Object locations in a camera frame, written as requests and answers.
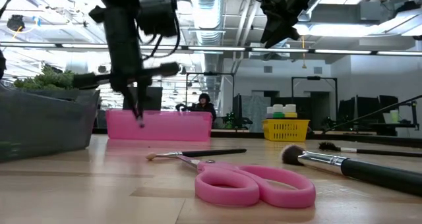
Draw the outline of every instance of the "table surface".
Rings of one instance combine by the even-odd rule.
[[[335,143],[354,148],[417,150]],[[211,142],[107,141],[105,135],[93,136],[86,150],[0,164],[0,223],[421,223],[422,198],[306,167],[283,165],[278,155],[287,144],[234,138],[213,138]],[[298,145],[317,151],[318,141]],[[248,208],[213,206],[195,197],[193,170],[176,159],[148,162],[144,158],[149,152],[238,147],[247,148],[247,153],[213,159],[301,173],[316,186],[315,206],[302,210],[275,208],[264,202]],[[422,172],[421,158],[342,155]]]

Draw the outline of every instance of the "wooden table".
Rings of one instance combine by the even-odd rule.
[[[301,145],[316,151],[317,144],[307,141]],[[0,164],[0,224],[422,223],[422,198],[306,167],[282,165],[278,154],[285,145],[224,138],[211,143],[107,143],[107,136],[93,136],[87,150]],[[315,207],[289,210],[263,202],[249,208],[213,206],[195,198],[196,173],[180,161],[161,158],[147,162],[144,158],[149,152],[236,147],[248,152],[213,159],[283,167],[306,175],[316,186]],[[420,158],[343,155],[422,172]]]

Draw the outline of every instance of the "makeup brush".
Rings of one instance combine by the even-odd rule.
[[[244,149],[244,148],[236,148],[236,149],[225,149],[225,150],[167,152],[167,153],[164,153],[164,154],[150,153],[150,154],[146,155],[146,159],[152,161],[155,157],[177,158],[178,155],[183,155],[185,157],[201,157],[201,156],[208,156],[208,155],[238,154],[238,153],[245,153],[246,151],[247,150]]]
[[[334,143],[332,142],[320,142],[319,149],[322,151],[351,152],[351,153],[358,153],[358,154],[422,157],[422,153],[418,153],[418,152],[393,152],[393,151],[366,150],[366,149],[357,149],[357,148],[339,148],[336,145],[334,145]]]
[[[280,158],[286,164],[305,165],[422,196],[422,174],[420,173],[355,161],[346,157],[307,152],[296,145],[286,146],[280,153]]]

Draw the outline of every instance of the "pink scissors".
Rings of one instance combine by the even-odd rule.
[[[236,166],[213,160],[200,161],[182,155],[178,158],[198,171],[195,193],[212,204],[251,206],[262,200],[280,208],[307,208],[315,203],[314,184],[292,171],[261,165]],[[296,189],[276,188],[266,180],[288,184]]]

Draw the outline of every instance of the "yellow plastic crate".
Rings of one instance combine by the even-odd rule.
[[[265,139],[273,142],[304,142],[309,120],[266,119],[262,121]]]

